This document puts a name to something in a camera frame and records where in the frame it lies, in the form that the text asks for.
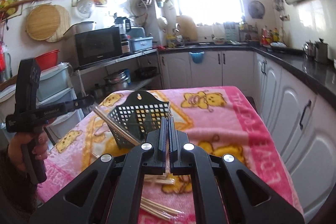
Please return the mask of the person's left hand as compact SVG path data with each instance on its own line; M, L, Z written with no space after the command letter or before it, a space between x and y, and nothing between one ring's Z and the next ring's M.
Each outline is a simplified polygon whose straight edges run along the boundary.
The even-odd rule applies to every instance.
M7 155L11 163L22 174L26 174L27 169L23 161L21 145L26 145L35 138L38 138L38 144L33 149L35 159L37 160L47 159L48 136L46 132L41 132L39 135L33 133L16 133L8 145Z

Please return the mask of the dark sleeve left forearm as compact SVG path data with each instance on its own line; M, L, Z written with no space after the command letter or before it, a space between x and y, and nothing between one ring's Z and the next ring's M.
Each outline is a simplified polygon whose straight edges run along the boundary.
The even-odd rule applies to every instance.
M21 174L1 150L1 223L28 223L37 209L37 186Z

